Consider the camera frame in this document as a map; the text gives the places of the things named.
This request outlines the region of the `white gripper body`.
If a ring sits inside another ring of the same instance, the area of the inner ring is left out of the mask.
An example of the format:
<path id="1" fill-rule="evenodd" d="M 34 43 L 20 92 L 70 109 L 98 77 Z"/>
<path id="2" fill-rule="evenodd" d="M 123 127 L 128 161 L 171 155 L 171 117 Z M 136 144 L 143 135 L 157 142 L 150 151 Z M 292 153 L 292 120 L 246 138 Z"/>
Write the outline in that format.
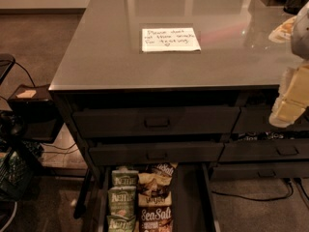
<path id="1" fill-rule="evenodd" d="M 309 65 L 287 68 L 278 93 L 268 120 L 277 128 L 286 128 L 293 125 L 309 106 Z"/>

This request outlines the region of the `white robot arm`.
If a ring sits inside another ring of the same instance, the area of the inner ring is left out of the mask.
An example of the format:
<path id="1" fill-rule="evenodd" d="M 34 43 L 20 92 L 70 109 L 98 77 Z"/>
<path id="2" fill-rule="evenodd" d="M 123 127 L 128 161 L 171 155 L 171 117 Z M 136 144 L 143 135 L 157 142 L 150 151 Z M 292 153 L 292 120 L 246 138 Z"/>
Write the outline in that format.
<path id="1" fill-rule="evenodd" d="M 279 96 L 271 109 L 269 123 L 277 128 L 292 125 L 309 107 L 309 2 L 297 15 L 274 29 L 268 38 L 275 43 L 290 42 L 292 53 L 303 62 L 287 68 L 279 85 Z"/>

